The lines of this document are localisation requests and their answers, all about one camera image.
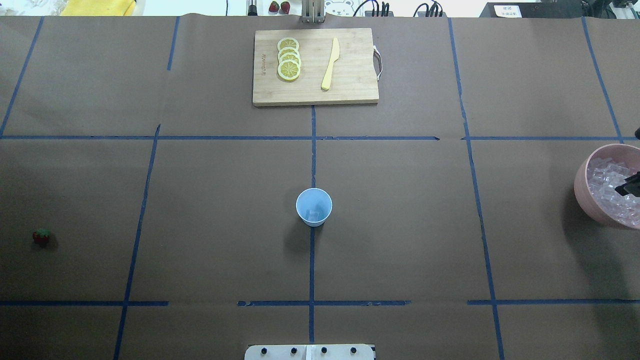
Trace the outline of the white mounting pillar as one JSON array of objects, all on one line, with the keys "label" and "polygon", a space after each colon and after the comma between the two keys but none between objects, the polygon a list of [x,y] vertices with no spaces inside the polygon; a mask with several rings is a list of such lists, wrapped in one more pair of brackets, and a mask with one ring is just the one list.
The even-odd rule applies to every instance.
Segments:
[{"label": "white mounting pillar", "polygon": [[375,347],[364,343],[259,344],[249,346],[245,360],[375,360]]}]

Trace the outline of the yellow plastic knife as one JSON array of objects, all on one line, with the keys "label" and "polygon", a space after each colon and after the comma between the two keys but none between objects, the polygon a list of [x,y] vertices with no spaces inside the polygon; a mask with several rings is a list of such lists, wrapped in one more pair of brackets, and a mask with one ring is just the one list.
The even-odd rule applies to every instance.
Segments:
[{"label": "yellow plastic knife", "polygon": [[322,89],[322,91],[324,92],[327,92],[329,91],[329,89],[331,89],[332,82],[333,82],[334,66],[335,66],[335,63],[339,60],[340,52],[341,52],[341,48],[340,48],[339,39],[338,37],[334,37],[332,40],[332,46],[331,46],[331,51],[329,55],[329,60],[327,62],[327,67],[320,85],[320,89]]}]

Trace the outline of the wooden cutting board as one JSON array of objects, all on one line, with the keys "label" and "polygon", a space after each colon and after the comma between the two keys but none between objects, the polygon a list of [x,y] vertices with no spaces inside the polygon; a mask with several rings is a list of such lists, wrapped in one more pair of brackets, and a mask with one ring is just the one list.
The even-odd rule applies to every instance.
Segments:
[{"label": "wooden cutting board", "polygon": [[[291,82],[278,76],[280,39],[297,39],[301,73]],[[321,84],[333,38],[340,44],[329,91]],[[254,34],[253,105],[256,107],[376,104],[380,96],[371,28],[257,30]]]}]

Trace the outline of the aluminium frame post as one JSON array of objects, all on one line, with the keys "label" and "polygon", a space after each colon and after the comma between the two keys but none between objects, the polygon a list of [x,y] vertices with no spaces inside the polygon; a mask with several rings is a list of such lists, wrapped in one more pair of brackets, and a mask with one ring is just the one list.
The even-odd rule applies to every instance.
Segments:
[{"label": "aluminium frame post", "polygon": [[304,24],[321,24],[325,22],[326,4],[324,0],[302,0],[301,22]]}]

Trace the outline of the clear ice cube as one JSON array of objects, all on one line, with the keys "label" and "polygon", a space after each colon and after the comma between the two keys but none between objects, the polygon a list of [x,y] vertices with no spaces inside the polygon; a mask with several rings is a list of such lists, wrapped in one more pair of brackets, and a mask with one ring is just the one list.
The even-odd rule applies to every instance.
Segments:
[{"label": "clear ice cube", "polygon": [[305,214],[305,219],[311,223],[317,223],[323,218],[323,214],[320,210],[308,209]]}]

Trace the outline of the red strawberry on table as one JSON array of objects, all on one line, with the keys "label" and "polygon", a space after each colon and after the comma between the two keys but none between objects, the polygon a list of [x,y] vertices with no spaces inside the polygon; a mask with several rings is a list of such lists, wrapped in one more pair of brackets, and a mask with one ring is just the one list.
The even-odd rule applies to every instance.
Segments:
[{"label": "red strawberry on table", "polygon": [[46,248],[50,243],[51,232],[46,228],[38,228],[32,233],[33,243],[40,248]]}]

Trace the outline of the yellow cloth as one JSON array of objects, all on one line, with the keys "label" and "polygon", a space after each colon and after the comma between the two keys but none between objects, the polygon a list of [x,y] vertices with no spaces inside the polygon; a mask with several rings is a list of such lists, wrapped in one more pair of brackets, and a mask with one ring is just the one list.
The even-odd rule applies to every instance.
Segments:
[{"label": "yellow cloth", "polygon": [[131,16],[136,0],[69,0],[61,12],[66,17]]}]

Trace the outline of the black power strip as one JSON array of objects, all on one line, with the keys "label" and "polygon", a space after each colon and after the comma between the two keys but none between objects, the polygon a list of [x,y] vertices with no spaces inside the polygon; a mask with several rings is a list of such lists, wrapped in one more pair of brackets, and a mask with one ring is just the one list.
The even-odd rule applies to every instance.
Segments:
[{"label": "black power strip", "polygon": [[585,12],[580,0],[553,0],[551,2],[487,2],[480,18],[505,19],[573,19]]}]

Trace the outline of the clear ice cubes pile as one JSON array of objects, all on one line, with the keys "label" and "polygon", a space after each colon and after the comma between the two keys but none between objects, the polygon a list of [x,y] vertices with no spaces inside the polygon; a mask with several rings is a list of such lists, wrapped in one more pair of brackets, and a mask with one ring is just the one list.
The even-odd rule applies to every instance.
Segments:
[{"label": "clear ice cubes pile", "polygon": [[637,168],[610,157],[594,157],[586,168],[587,184],[596,202],[612,218],[631,227],[638,227],[640,223],[640,199],[632,194],[621,196],[615,187],[637,172]]}]

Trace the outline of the bear pattern coaster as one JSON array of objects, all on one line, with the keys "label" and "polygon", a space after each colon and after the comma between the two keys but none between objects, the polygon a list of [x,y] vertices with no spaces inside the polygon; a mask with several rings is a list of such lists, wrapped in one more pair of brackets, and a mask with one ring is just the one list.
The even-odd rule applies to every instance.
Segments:
[{"label": "bear pattern coaster", "polygon": [[352,17],[356,8],[354,0],[325,0],[324,8],[327,15]]}]

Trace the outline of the lemon slice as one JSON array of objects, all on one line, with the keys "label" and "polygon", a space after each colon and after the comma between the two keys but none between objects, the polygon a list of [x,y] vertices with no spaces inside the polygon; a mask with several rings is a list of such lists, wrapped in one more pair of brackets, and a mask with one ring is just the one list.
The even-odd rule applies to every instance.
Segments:
[{"label": "lemon slice", "polygon": [[283,70],[279,69],[279,66],[278,66],[277,72],[281,80],[286,82],[293,82],[299,78],[301,73],[301,66],[300,68],[286,68]]},{"label": "lemon slice", "polygon": [[279,69],[289,69],[289,68],[300,68],[301,67],[301,59],[299,61],[296,60],[285,60],[282,62],[278,62]]},{"label": "lemon slice", "polygon": [[295,38],[285,37],[278,41],[277,48],[278,51],[281,51],[285,48],[293,48],[295,50],[298,50],[300,48],[300,44]]},{"label": "lemon slice", "polygon": [[300,59],[300,53],[295,47],[283,47],[278,51],[279,62],[283,62],[285,60],[295,60],[299,62]]}]

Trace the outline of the light blue cup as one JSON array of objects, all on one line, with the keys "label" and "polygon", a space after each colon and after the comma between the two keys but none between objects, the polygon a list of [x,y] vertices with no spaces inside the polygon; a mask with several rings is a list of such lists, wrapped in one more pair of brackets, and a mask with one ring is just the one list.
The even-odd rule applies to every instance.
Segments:
[{"label": "light blue cup", "polygon": [[[307,210],[318,210],[322,212],[323,218],[318,222],[306,220]],[[318,187],[311,187],[302,191],[295,200],[295,210],[297,215],[309,227],[315,228],[323,225],[329,218],[333,210],[333,200],[331,196]]]}]

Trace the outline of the pink bowl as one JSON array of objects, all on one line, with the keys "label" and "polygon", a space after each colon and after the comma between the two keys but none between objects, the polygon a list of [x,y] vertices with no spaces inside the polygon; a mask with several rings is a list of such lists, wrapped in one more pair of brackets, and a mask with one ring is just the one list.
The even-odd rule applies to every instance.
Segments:
[{"label": "pink bowl", "polygon": [[639,148],[621,143],[599,146],[583,160],[573,182],[574,198],[604,226],[639,229]]}]

